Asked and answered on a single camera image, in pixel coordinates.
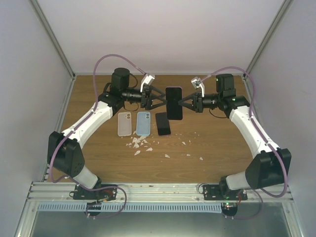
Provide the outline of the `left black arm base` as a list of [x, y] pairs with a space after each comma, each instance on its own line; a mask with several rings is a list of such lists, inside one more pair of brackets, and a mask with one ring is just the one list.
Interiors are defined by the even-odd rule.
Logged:
[[99, 191], [88, 191], [81, 186], [75, 186], [75, 189], [69, 193], [74, 200], [94, 200], [94, 201], [110, 201], [115, 200], [117, 195], [117, 185], [99, 184]]

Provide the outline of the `pink translucent phone case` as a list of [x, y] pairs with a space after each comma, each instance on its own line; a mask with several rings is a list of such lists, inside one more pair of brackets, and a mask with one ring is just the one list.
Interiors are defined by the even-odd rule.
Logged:
[[130, 136], [132, 133], [131, 112], [118, 114], [118, 136]]

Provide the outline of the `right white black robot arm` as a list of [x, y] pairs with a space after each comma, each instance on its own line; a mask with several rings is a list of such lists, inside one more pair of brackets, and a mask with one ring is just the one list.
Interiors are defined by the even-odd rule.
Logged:
[[218, 108], [238, 128], [251, 151], [253, 160], [243, 172], [223, 176], [219, 182], [219, 196], [230, 200], [242, 189], [261, 189], [280, 198], [288, 187], [287, 175], [291, 162], [288, 149], [281, 149], [265, 132], [252, 112], [252, 105], [244, 96], [236, 94], [231, 74], [216, 76], [216, 93], [206, 94], [202, 80], [191, 80], [195, 92], [178, 102], [197, 113]]

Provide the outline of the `light blue phone case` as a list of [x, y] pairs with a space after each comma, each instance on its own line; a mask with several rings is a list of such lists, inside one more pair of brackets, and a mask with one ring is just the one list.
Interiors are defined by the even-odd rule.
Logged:
[[149, 136], [151, 133], [151, 113], [138, 112], [136, 122], [136, 134], [138, 136]]

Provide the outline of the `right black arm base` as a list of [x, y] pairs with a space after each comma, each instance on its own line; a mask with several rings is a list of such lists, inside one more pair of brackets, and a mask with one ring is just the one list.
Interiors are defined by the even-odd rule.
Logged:
[[239, 201], [248, 200], [247, 193], [241, 190], [229, 190], [220, 184], [202, 183], [197, 187], [199, 194], [203, 195], [204, 200], [218, 200], [218, 201]]

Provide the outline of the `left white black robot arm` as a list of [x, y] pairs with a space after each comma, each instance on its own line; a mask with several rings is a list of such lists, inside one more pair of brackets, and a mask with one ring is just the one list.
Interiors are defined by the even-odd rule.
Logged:
[[110, 120], [125, 104], [139, 103], [141, 108], [151, 110], [166, 104], [165, 94], [152, 86], [155, 77], [145, 74], [140, 88], [129, 86], [131, 73], [126, 68], [116, 68], [101, 94], [97, 94], [92, 108], [76, 123], [62, 132], [54, 131], [48, 139], [47, 163], [85, 187], [90, 199], [97, 199], [102, 188], [99, 178], [85, 165], [82, 149], [93, 133]]

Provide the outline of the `purple smartphone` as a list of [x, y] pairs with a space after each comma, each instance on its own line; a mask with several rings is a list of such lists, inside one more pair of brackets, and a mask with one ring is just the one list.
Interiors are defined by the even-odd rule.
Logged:
[[171, 134], [169, 120], [167, 118], [167, 113], [156, 113], [156, 124], [159, 136], [168, 136]]

